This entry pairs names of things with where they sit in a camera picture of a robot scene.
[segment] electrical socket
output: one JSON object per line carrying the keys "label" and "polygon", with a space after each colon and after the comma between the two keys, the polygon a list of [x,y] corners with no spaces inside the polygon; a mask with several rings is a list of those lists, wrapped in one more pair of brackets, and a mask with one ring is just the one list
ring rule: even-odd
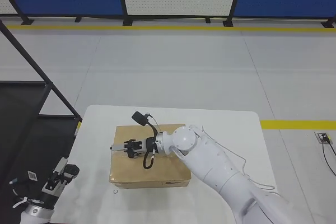
{"label": "electrical socket", "polygon": [[327,141],[323,141],[323,135],[326,134],[326,136],[330,139],[330,144],[333,144],[331,136],[327,132],[315,132],[316,138],[318,139],[320,144],[329,144]]}

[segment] gray floor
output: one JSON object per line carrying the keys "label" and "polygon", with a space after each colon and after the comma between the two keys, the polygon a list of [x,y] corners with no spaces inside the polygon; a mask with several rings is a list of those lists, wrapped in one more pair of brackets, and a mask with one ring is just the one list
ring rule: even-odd
{"label": "gray floor", "polygon": [[[260,119],[336,120],[333,33],[16,30],[13,34],[82,115],[89,105],[102,104],[250,110]],[[1,34],[0,80],[40,80]],[[42,110],[68,112],[54,95]],[[336,149],[336,131],[329,133]],[[264,130],[264,136],[279,192],[311,213],[316,224],[336,223],[336,178],[324,162],[314,130]],[[336,170],[330,152],[328,159]]]}

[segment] white wall panel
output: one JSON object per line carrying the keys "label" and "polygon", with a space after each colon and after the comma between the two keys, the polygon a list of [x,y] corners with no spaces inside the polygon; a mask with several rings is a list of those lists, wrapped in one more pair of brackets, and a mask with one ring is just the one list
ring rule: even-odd
{"label": "white wall panel", "polygon": [[0,14],[16,14],[16,11],[8,0],[0,0]]}
{"label": "white wall panel", "polygon": [[126,0],[129,15],[227,16],[232,0]]}

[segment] white table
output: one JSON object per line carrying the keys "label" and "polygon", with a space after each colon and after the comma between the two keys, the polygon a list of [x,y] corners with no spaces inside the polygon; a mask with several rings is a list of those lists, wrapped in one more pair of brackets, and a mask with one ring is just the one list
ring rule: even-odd
{"label": "white table", "polygon": [[[259,118],[254,112],[92,105],[86,111],[69,157],[69,163],[76,164],[80,173],[65,188],[52,222],[235,223],[225,201],[194,175],[185,188],[121,190],[109,183],[110,145],[116,126],[137,125],[131,118],[135,111],[151,113],[159,124],[204,125],[215,140],[247,159],[245,170],[254,180],[276,186]],[[241,167],[241,159],[227,154]]]}

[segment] blue wall panel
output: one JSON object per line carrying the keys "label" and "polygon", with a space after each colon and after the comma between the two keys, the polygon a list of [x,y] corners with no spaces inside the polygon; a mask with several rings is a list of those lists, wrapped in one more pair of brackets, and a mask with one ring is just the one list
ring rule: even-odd
{"label": "blue wall panel", "polygon": [[25,14],[122,15],[120,0],[16,0]]}
{"label": "blue wall panel", "polygon": [[332,17],[336,0],[237,0],[235,16]]}

